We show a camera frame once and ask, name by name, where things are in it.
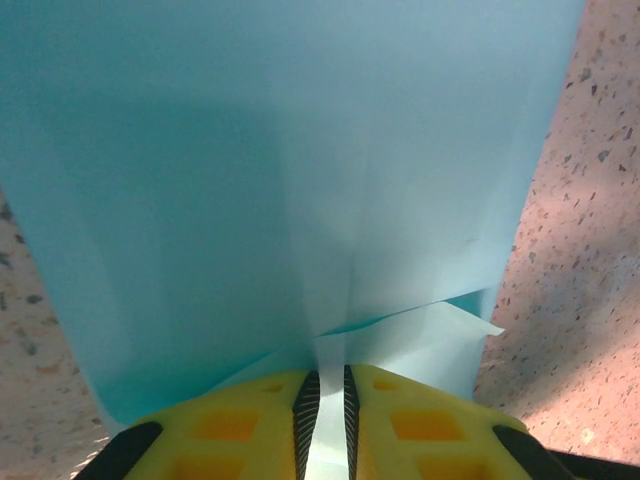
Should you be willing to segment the light blue square paper sheet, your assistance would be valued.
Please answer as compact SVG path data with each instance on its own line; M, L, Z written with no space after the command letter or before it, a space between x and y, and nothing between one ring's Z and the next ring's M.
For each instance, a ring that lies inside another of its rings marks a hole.
M107 429L469 397L586 0L0 0L0 187Z

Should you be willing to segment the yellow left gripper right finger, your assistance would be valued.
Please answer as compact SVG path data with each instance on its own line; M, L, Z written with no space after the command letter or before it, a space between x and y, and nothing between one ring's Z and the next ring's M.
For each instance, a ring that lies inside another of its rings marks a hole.
M349 480L576 480L519 420L371 365L344 368Z

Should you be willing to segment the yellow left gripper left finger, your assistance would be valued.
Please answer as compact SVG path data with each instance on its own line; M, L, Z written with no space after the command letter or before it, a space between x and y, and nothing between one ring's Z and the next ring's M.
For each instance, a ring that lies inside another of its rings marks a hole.
M74 480L306 480L315 371L268 375L147 415Z

